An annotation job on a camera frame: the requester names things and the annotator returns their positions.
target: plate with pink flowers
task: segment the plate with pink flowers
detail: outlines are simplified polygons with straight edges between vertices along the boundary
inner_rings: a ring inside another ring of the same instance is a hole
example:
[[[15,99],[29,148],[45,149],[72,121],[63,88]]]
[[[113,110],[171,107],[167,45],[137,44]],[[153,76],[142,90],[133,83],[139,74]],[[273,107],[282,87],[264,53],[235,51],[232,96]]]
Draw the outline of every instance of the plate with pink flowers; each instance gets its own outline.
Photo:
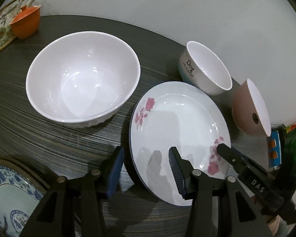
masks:
[[[150,89],[134,109],[129,131],[131,155],[143,184],[155,196],[177,206],[190,206],[179,194],[168,159],[176,146],[181,157],[211,177],[224,179],[228,162],[216,148],[231,147],[227,124],[211,98],[183,82]]]

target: table surface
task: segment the table surface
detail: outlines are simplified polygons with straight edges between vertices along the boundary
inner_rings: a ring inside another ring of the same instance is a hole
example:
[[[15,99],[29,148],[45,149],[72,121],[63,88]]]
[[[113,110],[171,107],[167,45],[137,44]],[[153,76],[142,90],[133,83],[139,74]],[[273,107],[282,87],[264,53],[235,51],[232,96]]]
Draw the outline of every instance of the table surface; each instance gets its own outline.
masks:
[[[26,74],[35,56],[55,39],[79,31],[101,31],[119,37],[136,52],[141,78],[134,94],[109,120],[85,129],[70,129],[38,114],[25,91]],[[76,178],[97,168],[115,146],[125,148],[125,161],[116,194],[103,202],[110,236],[184,236],[190,207],[176,207],[154,197],[141,183],[129,151],[128,131],[136,103],[150,88],[181,81],[177,63],[184,47],[166,37],[129,24],[85,16],[57,15],[41,18],[33,37],[15,40],[0,52],[0,156],[17,154],[46,179],[54,175]],[[231,117],[232,97],[239,84],[211,97],[227,122],[232,145],[264,168],[268,167],[264,137],[239,131]],[[213,213],[217,223],[217,211]]]

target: large white bowl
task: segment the large white bowl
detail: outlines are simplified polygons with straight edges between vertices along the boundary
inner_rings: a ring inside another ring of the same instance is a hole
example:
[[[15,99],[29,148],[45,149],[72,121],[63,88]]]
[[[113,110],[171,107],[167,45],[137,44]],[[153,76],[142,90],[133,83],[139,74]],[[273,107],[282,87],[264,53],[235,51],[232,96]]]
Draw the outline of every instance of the large white bowl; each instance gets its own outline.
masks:
[[[78,32],[47,45],[32,62],[26,93],[34,109],[69,127],[114,115],[134,92],[141,68],[133,49],[101,32]]]

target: bowl rim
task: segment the bowl rim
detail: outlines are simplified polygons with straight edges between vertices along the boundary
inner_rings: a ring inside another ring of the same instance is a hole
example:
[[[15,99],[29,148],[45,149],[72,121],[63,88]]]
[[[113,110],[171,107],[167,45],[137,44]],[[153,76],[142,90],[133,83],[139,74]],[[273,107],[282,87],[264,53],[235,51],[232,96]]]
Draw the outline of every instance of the bowl rim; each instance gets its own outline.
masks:
[[[225,68],[225,70],[226,70],[226,72],[227,72],[227,74],[228,74],[228,76],[229,76],[229,80],[230,80],[230,87],[228,87],[228,88],[224,88],[224,87],[222,87],[221,85],[219,85],[219,84],[217,84],[216,82],[214,82],[210,77],[208,77],[208,75],[206,75],[205,73],[204,73],[204,71],[197,65],[197,63],[195,62],[195,60],[193,59],[193,57],[191,56],[191,54],[190,54],[190,51],[189,51],[189,48],[188,48],[188,44],[189,43],[197,43],[198,45],[201,45],[202,47],[204,47],[205,49],[207,49],[208,51],[210,51],[219,61],[220,61],[220,63],[223,65],[223,67]],[[194,62],[194,64],[198,67],[198,69],[200,70],[200,71],[202,71],[203,72],[203,74],[211,81],[211,82],[213,82],[215,85],[217,85],[219,88],[221,88],[221,89],[223,89],[223,90],[225,90],[225,91],[229,91],[231,88],[232,88],[232,79],[231,79],[231,75],[230,75],[230,73],[229,73],[229,71],[228,71],[228,69],[226,68],[226,66],[225,66],[225,64],[222,62],[222,60],[216,55],[216,53],[214,53],[211,49],[209,49],[208,47],[206,47],[205,45],[203,45],[203,44],[201,44],[200,42],[196,42],[196,41],[188,41],[187,42],[187,44],[186,44],[186,49],[187,49],[187,52],[188,52],[188,54],[189,54],[189,56],[191,57],[191,59],[192,59],[192,61]]]
[[[36,104],[33,102],[30,94],[29,94],[29,86],[28,86],[28,82],[29,82],[29,74],[32,70],[32,68],[34,67],[34,63],[35,61],[37,60],[37,58],[39,56],[42,55],[42,53],[50,46],[52,46],[54,43],[58,42],[59,40],[61,39],[65,39],[67,38],[68,36],[73,36],[73,35],[79,35],[79,34],[100,34],[100,35],[106,35],[106,36],[110,36],[110,37],[113,37],[114,39],[118,40],[119,42],[122,42],[124,45],[126,45],[128,47],[128,49],[130,50],[130,52],[133,54],[135,60],[136,60],[136,66],[137,66],[137,69],[138,69],[138,73],[137,73],[137,76],[136,76],[136,80],[135,80],[135,83],[132,87],[132,89],[129,91],[129,93],[126,95],[125,98],[123,98],[120,102],[118,102],[115,106],[107,109],[106,111],[103,111],[101,113],[98,113],[98,114],[94,114],[92,116],[88,116],[86,118],[76,118],[76,119],[63,119],[63,118],[56,118],[56,117],[53,117],[53,116],[50,116],[48,114],[46,114],[45,112],[43,112],[42,110],[40,110]],[[53,121],[56,121],[56,122],[60,122],[60,123],[81,123],[81,122],[87,122],[87,121],[90,121],[90,120],[94,120],[94,119],[98,119],[104,115],[107,115],[107,114],[110,114],[112,113],[113,111],[115,111],[116,109],[120,108],[129,98],[130,96],[134,93],[135,89],[137,88],[138,86],[138,82],[139,82],[139,79],[140,79],[140,76],[141,76],[141,65],[140,65],[140,62],[139,62],[139,59],[138,59],[138,56],[137,54],[135,53],[135,51],[133,50],[132,47],[130,47],[130,45],[128,43],[126,43],[125,41],[123,41],[122,39],[114,36],[114,35],[111,35],[111,34],[108,34],[108,33],[104,33],[104,32],[98,32],[98,31],[80,31],[80,32],[75,32],[75,33],[71,33],[71,34],[68,34],[68,35],[65,35],[65,36],[62,36],[56,40],[54,40],[53,42],[51,42],[50,44],[48,44],[47,46],[45,46],[37,55],[36,57],[34,58],[34,60],[32,61],[28,71],[27,71],[27,75],[26,75],[26,81],[25,81],[25,90],[26,90],[26,94],[27,94],[27,98],[29,99],[30,101],[30,104],[33,106],[33,108],[38,112],[40,113],[41,115],[43,115],[44,117],[48,118],[48,119],[51,119]]]
[[[265,133],[267,136],[270,136],[270,135],[271,135],[271,132],[272,132],[272,127],[271,127],[270,115],[269,115],[269,112],[268,112],[268,110],[267,110],[267,107],[266,107],[265,101],[264,101],[264,99],[263,99],[263,97],[262,97],[262,95],[261,95],[259,89],[257,88],[257,86],[255,85],[255,83],[253,83],[253,81],[252,81],[251,79],[247,78],[247,79],[244,81],[244,83],[245,83],[246,87],[248,88],[248,91],[249,91],[249,94],[250,94],[250,98],[251,98],[252,104],[253,104],[253,106],[254,106],[254,108],[255,108],[255,111],[257,112],[257,115],[258,115],[258,117],[259,117],[259,119],[260,119],[260,122],[261,122],[261,125],[262,125],[262,128],[263,128],[263,131],[264,131],[264,133]],[[265,107],[265,109],[266,109],[266,113],[267,113],[267,116],[268,116],[268,119],[269,119],[270,128],[268,127],[269,124],[267,124],[268,126],[267,126],[267,129],[266,129],[265,122],[263,123],[262,120],[261,120],[261,117],[259,116],[259,113],[258,113],[258,110],[257,110],[257,106],[255,105],[255,102],[254,102],[254,99],[253,99],[253,97],[252,97],[252,94],[251,94],[251,91],[250,91],[250,88],[249,88],[249,84],[248,84],[248,83],[253,84],[253,85],[255,86],[255,88],[258,90],[260,96],[262,97],[262,100],[263,100],[263,102],[264,102],[264,107]]]

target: white wall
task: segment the white wall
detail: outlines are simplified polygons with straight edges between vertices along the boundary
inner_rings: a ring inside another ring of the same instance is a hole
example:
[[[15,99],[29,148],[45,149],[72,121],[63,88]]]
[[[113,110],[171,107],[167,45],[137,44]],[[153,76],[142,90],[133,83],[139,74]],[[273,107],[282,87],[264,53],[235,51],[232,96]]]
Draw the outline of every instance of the white wall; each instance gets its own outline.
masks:
[[[296,13],[287,0],[37,0],[42,15],[97,16],[203,43],[259,88],[273,124],[296,122]]]

